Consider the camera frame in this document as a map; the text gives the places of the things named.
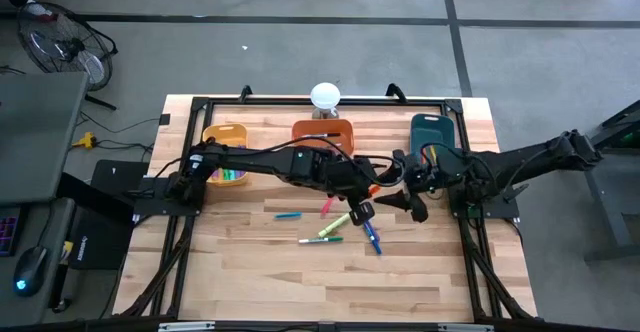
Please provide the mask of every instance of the electric fan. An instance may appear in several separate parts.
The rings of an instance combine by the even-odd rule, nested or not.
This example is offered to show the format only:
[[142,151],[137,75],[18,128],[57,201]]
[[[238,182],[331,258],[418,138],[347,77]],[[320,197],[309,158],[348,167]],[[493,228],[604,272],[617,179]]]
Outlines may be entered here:
[[38,2],[50,14],[36,15],[30,5],[18,11],[18,38],[29,58],[49,73],[84,71],[89,91],[104,88],[111,79],[111,57],[118,53],[115,42],[62,6]]

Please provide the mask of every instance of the computer mouse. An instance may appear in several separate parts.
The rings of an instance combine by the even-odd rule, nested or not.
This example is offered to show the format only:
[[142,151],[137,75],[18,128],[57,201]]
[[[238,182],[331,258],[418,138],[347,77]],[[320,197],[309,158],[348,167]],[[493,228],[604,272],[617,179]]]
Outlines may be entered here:
[[46,248],[35,246],[24,251],[13,273],[13,290],[18,296],[33,296],[40,290],[44,282],[46,262]]

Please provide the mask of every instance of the gray desk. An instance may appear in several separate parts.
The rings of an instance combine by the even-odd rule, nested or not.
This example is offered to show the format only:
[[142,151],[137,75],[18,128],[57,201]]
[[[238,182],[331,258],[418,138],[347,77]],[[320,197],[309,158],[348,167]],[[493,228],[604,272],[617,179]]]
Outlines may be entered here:
[[[13,271],[22,252],[35,246],[44,228],[49,213],[48,203],[33,205],[27,216],[22,235],[13,257],[0,258],[0,327],[18,326],[40,323],[47,309],[51,289],[62,246],[75,203],[67,198],[57,199],[51,203],[52,215],[49,227],[42,238],[42,245],[49,250],[45,272],[45,282],[40,291],[31,297],[19,297],[13,292]],[[0,209],[6,213],[10,207]]]
[[0,205],[55,197],[84,72],[0,76]]

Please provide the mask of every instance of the orange bin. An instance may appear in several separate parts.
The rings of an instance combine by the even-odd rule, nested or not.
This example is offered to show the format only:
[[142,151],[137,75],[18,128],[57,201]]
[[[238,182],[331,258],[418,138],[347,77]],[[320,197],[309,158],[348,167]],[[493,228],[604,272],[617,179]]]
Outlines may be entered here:
[[[202,140],[215,138],[217,143],[229,147],[247,146],[247,128],[240,123],[209,126],[202,132]],[[249,174],[245,171],[229,171],[218,168],[207,182],[220,187],[238,186],[247,183]]]
[[[291,128],[292,139],[308,135],[338,134],[333,137],[324,137],[338,144],[338,147],[348,155],[353,154],[353,126],[345,119],[303,120],[293,124]],[[330,144],[320,140],[305,140],[296,143],[298,146],[320,147],[334,149]]]

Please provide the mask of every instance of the teal bin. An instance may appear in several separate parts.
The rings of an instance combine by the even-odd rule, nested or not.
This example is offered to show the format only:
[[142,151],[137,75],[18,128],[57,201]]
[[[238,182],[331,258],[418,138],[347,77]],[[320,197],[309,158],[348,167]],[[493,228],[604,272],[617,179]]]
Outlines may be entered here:
[[[456,147],[456,136],[451,118],[442,115],[419,113],[411,119],[409,133],[410,153],[420,155],[420,147],[428,142],[444,143],[451,148]],[[435,146],[436,155],[444,149]]]

